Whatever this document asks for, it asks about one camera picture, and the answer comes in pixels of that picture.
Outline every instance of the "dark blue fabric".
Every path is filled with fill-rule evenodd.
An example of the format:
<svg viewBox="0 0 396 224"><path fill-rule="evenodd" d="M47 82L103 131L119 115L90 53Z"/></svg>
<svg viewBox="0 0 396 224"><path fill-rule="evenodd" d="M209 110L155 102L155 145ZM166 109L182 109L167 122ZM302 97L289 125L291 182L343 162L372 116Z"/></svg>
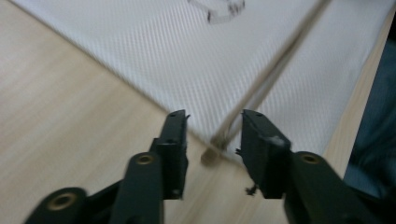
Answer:
<svg viewBox="0 0 396 224"><path fill-rule="evenodd" d="M396 186L396 42L384 48L344 180L378 198Z"/></svg>

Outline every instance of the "wooden table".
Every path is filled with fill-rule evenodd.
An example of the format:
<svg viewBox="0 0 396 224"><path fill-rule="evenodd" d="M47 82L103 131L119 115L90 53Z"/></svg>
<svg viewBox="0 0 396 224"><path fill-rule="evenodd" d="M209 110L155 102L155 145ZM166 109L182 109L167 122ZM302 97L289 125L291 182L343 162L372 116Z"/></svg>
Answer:
<svg viewBox="0 0 396 224"><path fill-rule="evenodd" d="M383 28L325 153L342 175L389 30ZM22 223L64 187L90 194L122 178L147 151L166 112L35 18L0 2L0 223ZM287 223L281 201L248 197L243 167L200 164L189 134L185 198L165 202L166 223Z"/></svg>

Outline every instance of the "light wood surface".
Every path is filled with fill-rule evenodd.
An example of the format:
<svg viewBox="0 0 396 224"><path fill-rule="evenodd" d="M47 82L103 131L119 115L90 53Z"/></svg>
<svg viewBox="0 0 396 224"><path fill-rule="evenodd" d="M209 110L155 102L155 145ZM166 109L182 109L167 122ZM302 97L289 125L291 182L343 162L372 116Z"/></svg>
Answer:
<svg viewBox="0 0 396 224"><path fill-rule="evenodd" d="M0 223L22 223L56 189L92 194L122 178L127 161L149 150L166 112L7 1L0 2L0 34ZM360 112L369 72L357 88L364 94L351 99ZM342 124L355 133L355 120ZM354 135L341 138L338 149ZM165 202L165 223L287 223L281 201L245 194L252 182L242 167L226 160L204 167L205 145L191 134L188 140L185 197ZM350 148L326 153L345 169Z"/></svg>

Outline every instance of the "blue jeans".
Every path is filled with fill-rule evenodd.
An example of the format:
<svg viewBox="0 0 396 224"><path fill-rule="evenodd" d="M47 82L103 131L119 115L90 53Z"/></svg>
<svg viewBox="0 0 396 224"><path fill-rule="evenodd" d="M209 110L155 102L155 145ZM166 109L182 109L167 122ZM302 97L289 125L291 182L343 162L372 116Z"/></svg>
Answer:
<svg viewBox="0 0 396 224"><path fill-rule="evenodd" d="M396 42L384 48L344 181L377 198L396 187Z"/></svg>

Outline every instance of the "white textured cloth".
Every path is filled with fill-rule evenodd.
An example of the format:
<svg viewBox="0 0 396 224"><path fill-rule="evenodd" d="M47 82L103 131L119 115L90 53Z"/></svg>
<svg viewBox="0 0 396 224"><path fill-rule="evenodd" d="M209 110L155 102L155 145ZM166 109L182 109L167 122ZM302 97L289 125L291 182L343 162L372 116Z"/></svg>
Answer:
<svg viewBox="0 0 396 224"><path fill-rule="evenodd" d="M227 1L13 2L166 110L185 108L190 128L207 143L243 108L320 3L246 0L231 20L208 23L199 4L216 3L209 7L223 16Z"/></svg>
<svg viewBox="0 0 396 224"><path fill-rule="evenodd" d="M257 109L292 142L322 154L394 0L333 0ZM228 155L240 147L240 134Z"/></svg>

